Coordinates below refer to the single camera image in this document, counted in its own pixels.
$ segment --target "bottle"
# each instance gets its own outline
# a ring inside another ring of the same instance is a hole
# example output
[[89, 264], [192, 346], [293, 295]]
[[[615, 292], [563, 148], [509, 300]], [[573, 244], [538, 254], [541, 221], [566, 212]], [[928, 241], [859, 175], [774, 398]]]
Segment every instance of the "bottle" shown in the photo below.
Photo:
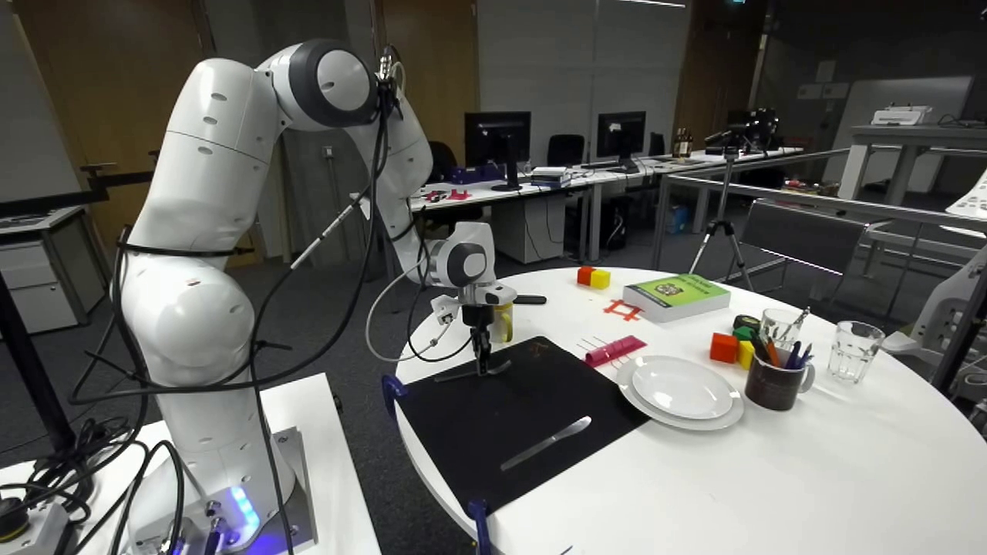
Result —
[[688, 138], [688, 129], [680, 126], [674, 129], [674, 148], [672, 148], [674, 156], [688, 156], [690, 155], [690, 138]]

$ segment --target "cup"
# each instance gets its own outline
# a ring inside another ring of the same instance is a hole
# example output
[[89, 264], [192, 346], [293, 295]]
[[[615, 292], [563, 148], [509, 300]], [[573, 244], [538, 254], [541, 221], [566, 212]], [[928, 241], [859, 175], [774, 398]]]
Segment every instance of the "cup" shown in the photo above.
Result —
[[826, 373], [837, 383], [856, 384], [867, 377], [867, 368], [882, 349], [882, 341], [885, 332], [878, 326], [865, 320], [840, 320]]
[[802, 332], [802, 311], [797, 308], [765, 308], [759, 337], [763, 341], [774, 341], [776, 349], [789, 350]]
[[753, 357], [742, 395], [767, 409], [789, 409], [815, 383], [815, 368], [802, 371]]

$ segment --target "round white table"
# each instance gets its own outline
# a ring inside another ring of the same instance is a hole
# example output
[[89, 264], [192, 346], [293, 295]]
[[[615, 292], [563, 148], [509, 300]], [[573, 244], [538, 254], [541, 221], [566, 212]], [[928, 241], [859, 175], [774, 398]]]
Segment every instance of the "round white table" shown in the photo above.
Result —
[[[502, 282], [549, 295], [515, 308], [515, 341], [549, 337], [576, 357], [585, 349], [637, 337], [645, 353], [680, 353], [716, 368], [742, 390], [747, 373], [707, 357], [710, 332], [728, 332], [735, 313], [781, 304], [731, 288], [731, 304], [669, 324], [606, 313], [623, 282], [661, 270], [615, 268], [611, 288], [576, 286], [576, 268], [515, 274]], [[417, 346], [438, 337], [438, 317]], [[428, 353], [455, 349], [467, 326]], [[832, 324], [807, 317], [802, 339], [826, 368]], [[398, 365], [417, 383], [468, 360]], [[422, 484], [468, 534], [474, 523], [438, 476], [417, 432], [398, 409], [398, 432]], [[987, 443], [928, 383], [878, 353], [856, 387], [817, 379], [789, 414], [747, 400], [736, 427], [688, 435], [645, 422], [538, 490], [489, 515], [499, 551], [669, 551], [669, 555], [983, 555], [987, 551]]]

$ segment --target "white cabinet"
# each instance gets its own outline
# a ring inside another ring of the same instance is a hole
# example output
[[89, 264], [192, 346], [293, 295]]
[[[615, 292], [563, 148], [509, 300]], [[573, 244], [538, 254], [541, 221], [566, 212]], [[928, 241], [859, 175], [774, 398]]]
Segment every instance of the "white cabinet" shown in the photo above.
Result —
[[495, 241], [524, 264], [563, 255], [563, 195], [498, 204]]
[[77, 326], [106, 295], [106, 258], [77, 207], [2, 221], [0, 270], [29, 332]]

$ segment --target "pen holder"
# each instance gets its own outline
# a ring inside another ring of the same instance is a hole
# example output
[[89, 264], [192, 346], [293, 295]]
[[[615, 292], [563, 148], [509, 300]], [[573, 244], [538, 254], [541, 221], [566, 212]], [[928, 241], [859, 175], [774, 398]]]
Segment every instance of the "pen holder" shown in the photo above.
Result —
[[753, 357], [742, 395], [767, 409], [789, 409], [802, 390], [815, 383], [815, 368], [802, 371], [767, 365], [759, 353]]

